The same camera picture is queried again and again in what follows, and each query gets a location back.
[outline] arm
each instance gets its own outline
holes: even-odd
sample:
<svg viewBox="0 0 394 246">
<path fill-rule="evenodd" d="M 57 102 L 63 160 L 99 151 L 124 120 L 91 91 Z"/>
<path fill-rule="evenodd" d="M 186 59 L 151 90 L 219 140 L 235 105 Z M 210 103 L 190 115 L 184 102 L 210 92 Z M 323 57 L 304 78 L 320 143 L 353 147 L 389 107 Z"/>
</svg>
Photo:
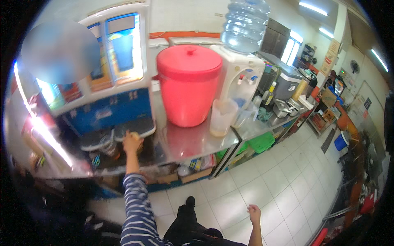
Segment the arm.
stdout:
<svg viewBox="0 0 394 246">
<path fill-rule="evenodd" d="M 137 137 L 126 133 L 123 141 L 126 159 L 125 187 L 126 221 L 122 227 L 121 245 L 173 246 L 164 242 L 157 233 L 156 221 L 148 199 L 145 178 L 139 174 L 137 149 L 142 143 Z"/>
<path fill-rule="evenodd" d="M 260 226 L 261 211 L 256 205 L 250 204 L 248 207 L 248 213 L 253 226 L 248 246 L 262 246 L 263 239 L 261 237 Z"/>
</svg>

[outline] person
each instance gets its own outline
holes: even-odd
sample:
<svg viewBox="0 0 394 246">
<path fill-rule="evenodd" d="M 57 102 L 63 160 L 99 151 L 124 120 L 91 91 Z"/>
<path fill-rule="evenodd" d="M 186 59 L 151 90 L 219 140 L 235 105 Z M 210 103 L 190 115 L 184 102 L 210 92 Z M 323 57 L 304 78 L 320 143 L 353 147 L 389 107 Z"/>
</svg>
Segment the person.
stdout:
<svg viewBox="0 0 394 246">
<path fill-rule="evenodd" d="M 122 227 L 121 245 L 244 245 L 224 239 L 217 229 L 207 229 L 200 225 L 197 222 L 194 211 L 195 199 L 192 196 L 188 197 L 185 204 L 178 208 L 177 218 L 169 227 L 164 238 L 160 239 L 148 198 L 145 178 L 139 172 L 137 150 L 142 141 L 129 131 L 126 132 L 123 140 L 123 149 L 127 156 L 126 175 L 123 179 L 126 220 Z M 262 246 L 261 211 L 256 205 L 249 205 L 247 209 L 253 226 L 249 246 Z"/>
<path fill-rule="evenodd" d="M 334 87 L 334 91 L 335 91 L 335 79 L 336 79 L 336 72 L 334 70 L 331 70 L 330 77 L 325 82 L 324 88 L 331 85 L 332 87 Z"/>
</svg>

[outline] striped shirt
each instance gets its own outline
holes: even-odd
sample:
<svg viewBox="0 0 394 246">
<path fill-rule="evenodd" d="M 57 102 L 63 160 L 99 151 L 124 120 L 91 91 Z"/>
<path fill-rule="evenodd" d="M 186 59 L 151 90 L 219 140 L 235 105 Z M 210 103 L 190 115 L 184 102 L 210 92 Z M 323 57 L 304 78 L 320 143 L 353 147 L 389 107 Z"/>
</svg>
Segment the striped shirt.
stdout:
<svg viewBox="0 0 394 246">
<path fill-rule="evenodd" d="M 126 221 L 122 227 L 121 245 L 173 246 L 171 242 L 160 239 L 157 233 L 145 178 L 140 174 L 127 174 L 123 186 L 126 189 Z"/>
</svg>

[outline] white tile floor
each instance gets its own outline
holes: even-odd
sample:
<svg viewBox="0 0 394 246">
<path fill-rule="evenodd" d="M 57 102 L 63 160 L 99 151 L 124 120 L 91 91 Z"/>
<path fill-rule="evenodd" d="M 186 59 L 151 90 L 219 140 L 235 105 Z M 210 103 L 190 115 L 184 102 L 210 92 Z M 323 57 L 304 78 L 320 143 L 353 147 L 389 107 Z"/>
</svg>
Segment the white tile floor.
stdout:
<svg viewBox="0 0 394 246">
<path fill-rule="evenodd" d="M 219 229 L 229 240 L 248 244 L 252 225 L 246 207 L 253 203 L 262 211 L 264 245 L 305 245 L 326 215 L 342 178 L 334 141 L 326 154 L 320 149 L 329 131 L 317 139 L 304 124 L 270 151 L 216 179 L 151 193 L 160 237 L 174 221 L 178 206 L 194 196 L 198 222 Z M 119 224 L 125 220 L 123 198 L 92 201 L 89 207 L 107 220 Z"/>
</svg>

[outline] floor drain grate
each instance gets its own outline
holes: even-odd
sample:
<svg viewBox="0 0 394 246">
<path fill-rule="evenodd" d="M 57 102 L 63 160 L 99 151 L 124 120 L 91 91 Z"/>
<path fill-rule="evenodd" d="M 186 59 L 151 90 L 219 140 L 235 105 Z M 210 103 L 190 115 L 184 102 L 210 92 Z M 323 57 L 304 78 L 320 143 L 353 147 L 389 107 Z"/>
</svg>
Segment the floor drain grate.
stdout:
<svg viewBox="0 0 394 246">
<path fill-rule="evenodd" d="M 330 133 L 328 134 L 328 137 L 325 139 L 323 145 L 320 147 L 324 154 L 328 150 L 328 147 L 330 146 L 330 143 L 334 138 L 334 134 L 335 134 L 335 130 L 331 129 Z"/>
</svg>

